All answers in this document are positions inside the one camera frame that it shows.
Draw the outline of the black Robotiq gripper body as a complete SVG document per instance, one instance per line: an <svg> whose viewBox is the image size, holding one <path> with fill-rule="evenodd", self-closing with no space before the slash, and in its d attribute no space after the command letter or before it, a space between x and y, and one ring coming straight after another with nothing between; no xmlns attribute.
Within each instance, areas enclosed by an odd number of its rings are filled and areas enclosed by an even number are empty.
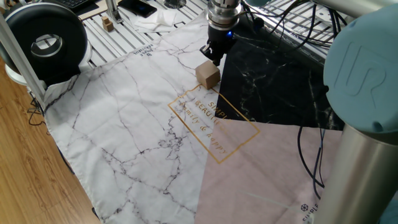
<svg viewBox="0 0 398 224"><path fill-rule="evenodd" d="M236 39L233 31L218 30L209 26L208 45L211 52L229 52L235 43Z"/></svg>

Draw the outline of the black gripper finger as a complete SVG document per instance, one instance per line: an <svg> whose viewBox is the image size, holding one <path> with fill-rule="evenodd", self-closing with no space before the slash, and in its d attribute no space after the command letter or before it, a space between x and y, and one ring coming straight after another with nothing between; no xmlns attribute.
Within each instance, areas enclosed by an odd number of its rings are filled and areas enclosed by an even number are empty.
<svg viewBox="0 0 398 224"><path fill-rule="evenodd" d="M215 49L215 65L219 66L221 59L229 52L229 47L218 46Z"/></svg>
<svg viewBox="0 0 398 224"><path fill-rule="evenodd" d="M200 52L212 62L218 60L217 54L213 52L212 42L207 42L206 45L202 46Z"/></svg>

